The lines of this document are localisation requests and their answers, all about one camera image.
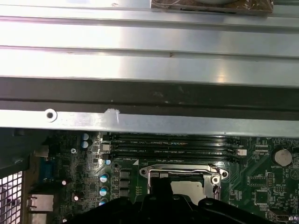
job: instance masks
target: metal frame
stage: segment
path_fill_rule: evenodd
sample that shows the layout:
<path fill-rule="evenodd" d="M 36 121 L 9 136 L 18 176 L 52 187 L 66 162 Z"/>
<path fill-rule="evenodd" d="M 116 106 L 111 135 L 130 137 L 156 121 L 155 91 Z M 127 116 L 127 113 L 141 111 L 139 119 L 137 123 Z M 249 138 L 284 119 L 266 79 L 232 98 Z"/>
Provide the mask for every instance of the metal frame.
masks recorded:
<path fill-rule="evenodd" d="M 125 2 L 0 5 L 0 126 L 298 136 L 297 7 L 252 17 Z"/>

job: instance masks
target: metal rail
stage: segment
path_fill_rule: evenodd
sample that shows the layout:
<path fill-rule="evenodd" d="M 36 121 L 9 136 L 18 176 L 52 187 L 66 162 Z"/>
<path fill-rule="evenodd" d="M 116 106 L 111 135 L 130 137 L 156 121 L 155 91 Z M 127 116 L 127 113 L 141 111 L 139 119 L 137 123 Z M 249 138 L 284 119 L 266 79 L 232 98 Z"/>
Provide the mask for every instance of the metal rail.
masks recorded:
<path fill-rule="evenodd" d="M 254 17 L 137 9 L 141 2 L 0 6 L 0 76 L 299 86 L 294 7 Z"/>

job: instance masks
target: metal mesh grille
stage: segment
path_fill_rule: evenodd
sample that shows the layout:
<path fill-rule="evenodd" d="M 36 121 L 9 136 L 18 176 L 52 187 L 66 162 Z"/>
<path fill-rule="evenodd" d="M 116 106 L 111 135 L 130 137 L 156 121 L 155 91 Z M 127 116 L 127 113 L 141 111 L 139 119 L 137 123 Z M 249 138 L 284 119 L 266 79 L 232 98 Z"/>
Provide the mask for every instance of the metal mesh grille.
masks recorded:
<path fill-rule="evenodd" d="M 0 224 L 18 224 L 21 218 L 22 172 L 0 180 Z"/>

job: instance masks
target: green circuit board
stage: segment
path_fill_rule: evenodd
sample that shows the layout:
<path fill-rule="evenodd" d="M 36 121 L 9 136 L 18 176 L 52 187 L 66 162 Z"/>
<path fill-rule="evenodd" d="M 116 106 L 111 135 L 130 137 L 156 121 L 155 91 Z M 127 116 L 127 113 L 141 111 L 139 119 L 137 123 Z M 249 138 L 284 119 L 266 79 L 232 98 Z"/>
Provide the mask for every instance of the green circuit board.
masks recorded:
<path fill-rule="evenodd" d="M 120 196 L 128 196 L 134 202 L 137 196 L 147 193 L 148 180 L 140 175 L 140 169 L 154 164 L 213 163 L 229 172 L 221 181 L 222 201 L 268 219 L 269 209 L 289 214 L 299 212 L 299 140 L 236 137 L 242 151 L 239 162 L 161 159 L 159 154 L 147 159 L 131 156 L 105 161 L 101 159 L 99 133 L 87 134 L 88 141 L 82 140 L 82 132 L 55 136 L 60 151 L 53 155 L 56 161 L 53 181 L 68 176 L 72 182 L 59 193 L 58 216 L 53 223 L 61 223 L 70 214 L 88 211 Z M 292 161 L 287 166 L 274 162 L 272 153 L 277 147 L 291 154 Z M 76 192 L 84 195 L 78 201 L 73 200 Z"/>

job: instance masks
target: motherboard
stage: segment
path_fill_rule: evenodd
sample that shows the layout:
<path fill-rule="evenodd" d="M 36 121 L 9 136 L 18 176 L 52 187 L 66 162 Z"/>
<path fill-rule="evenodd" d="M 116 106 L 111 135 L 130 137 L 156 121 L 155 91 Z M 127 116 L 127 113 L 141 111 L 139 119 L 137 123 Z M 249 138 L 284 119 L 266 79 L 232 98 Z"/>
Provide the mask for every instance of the motherboard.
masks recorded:
<path fill-rule="evenodd" d="M 275 223 L 299 221 L 296 139 L 65 131 L 41 160 L 40 182 L 61 184 L 55 224 L 118 197 L 142 201 L 151 177 L 166 176 L 194 204 L 214 197 Z"/>

